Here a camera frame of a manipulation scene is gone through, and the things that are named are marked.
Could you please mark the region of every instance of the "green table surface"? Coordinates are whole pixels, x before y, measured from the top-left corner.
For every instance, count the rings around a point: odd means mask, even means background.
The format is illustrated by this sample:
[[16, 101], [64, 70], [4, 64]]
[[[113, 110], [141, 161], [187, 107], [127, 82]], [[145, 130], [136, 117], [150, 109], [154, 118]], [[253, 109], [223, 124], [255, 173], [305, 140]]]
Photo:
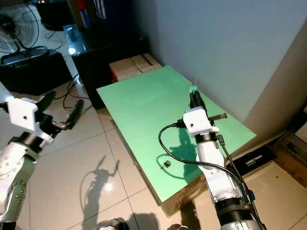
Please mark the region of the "green table surface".
[[[189, 108], [191, 83], [170, 66], [97, 89], [152, 187], [164, 202], [201, 175], [196, 165], [183, 164], [168, 156], [158, 142], [164, 126], [182, 118]], [[208, 116], [225, 111], [201, 94]], [[231, 115], [217, 120], [228, 152], [255, 137]], [[196, 159], [196, 144], [186, 129], [172, 128], [162, 135], [165, 145], [182, 159]], [[171, 166], [161, 169], [165, 161]]]

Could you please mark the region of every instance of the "cardboard box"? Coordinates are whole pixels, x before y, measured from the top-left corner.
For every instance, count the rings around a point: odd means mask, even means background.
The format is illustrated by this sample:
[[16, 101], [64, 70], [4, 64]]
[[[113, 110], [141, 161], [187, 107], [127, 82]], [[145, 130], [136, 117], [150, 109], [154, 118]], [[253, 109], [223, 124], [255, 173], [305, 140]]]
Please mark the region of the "cardboard box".
[[112, 62], [109, 66], [113, 82], [129, 79], [162, 67], [150, 54], [142, 54]]

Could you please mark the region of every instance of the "floor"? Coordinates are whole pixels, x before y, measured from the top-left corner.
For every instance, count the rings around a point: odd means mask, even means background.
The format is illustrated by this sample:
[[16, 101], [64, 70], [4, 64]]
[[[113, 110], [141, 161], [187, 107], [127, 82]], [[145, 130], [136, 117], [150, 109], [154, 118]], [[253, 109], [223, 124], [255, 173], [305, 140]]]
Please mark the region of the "floor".
[[[65, 57], [72, 76], [77, 70]], [[67, 84], [56, 88], [66, 92]], [[81, 84], [74, 95], [87, 96]], [[15, 97], [38, 97], [13, 93]], [[0, 84], [0, 101], [11, 93]], [[77, 99], [69, 97], [66, 105]], [[91, 102], [85, 100], [85, 107]], [[47, 113], [64, 120], [62, 100], [54, 101]], [[90, 230], [109, 218], [125, 219], [132, 230], [166, 230], [172, 224], [199, 223], [202, 230], [220, 229], [207, 192], [194, 201], [197, 216], [188, 218], [188, 209], [166, 218], [146, 183], [133, 165], [118, 129], [107, 109], [88, 109], [73, 130], [60, 133], [52, 146], [40, 154], [28, 184], [27, 196], [17, 222], [22, 230]], [[0, 112], [0, 149], [21, 129], [10, 124]], [[307, 189], [275, 163], [247, 178], [256, 194], [256, 206], [269, 230], [307, 229]]]

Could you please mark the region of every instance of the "robotic hand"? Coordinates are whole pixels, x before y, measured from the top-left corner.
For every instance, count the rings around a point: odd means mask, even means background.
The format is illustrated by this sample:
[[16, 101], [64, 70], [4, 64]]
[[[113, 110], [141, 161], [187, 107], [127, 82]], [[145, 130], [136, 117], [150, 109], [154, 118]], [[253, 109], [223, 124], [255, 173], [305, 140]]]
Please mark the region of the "robotic hand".
[[27, 98], [0, 103], [10, 115], [10, 122], [27, 130], [13, 137], [0, 152], [0, 229], [13, 230], [25, 198], [26, 184], [31, 177], [39, 153], [46, 144], [52, 144], [56, 135], [72, 129], [83, 110], [83, 100], [74, 106], [66, 122], [55, 122], [43, 112], [55, 97], [49, 92], [38, 102]]
[[[255, 205], [253, 193], [237, 171], [225, 147], [222, 135], [214, 120], [227, 118], [226, 114], [207, 116], [207, 109], [197, 89], [190, 92], [190, 109], [183, 119], [164, 127], [159, 133], [159, 142], [162, 148], [173, 158], [183, 163], [199, 165], [204, 173], [206, 184], [215, 206], [221, 230], [265, 230], [261, 223]], [[186, 128], [197, 143], [197, 161], [186, 161], [173, 155], [163, 144], [161, 134], [170, 127]], [[230, 160], [234, 172], [224, 167], [224, 156], [219, 151], [220, 145]]]

